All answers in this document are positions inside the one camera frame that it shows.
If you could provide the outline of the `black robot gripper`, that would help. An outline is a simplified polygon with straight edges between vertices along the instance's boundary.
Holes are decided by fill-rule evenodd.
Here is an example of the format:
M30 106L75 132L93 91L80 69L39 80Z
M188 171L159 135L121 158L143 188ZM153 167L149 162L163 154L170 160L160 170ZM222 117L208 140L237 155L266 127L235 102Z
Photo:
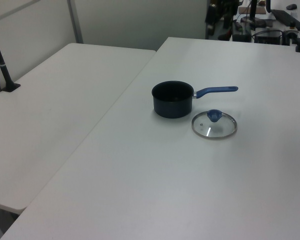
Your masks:
M206 14L207 33L214 34L216 18L223 17L223 28L229 28L231 16L236 15L237 12L237 0L211 0Z

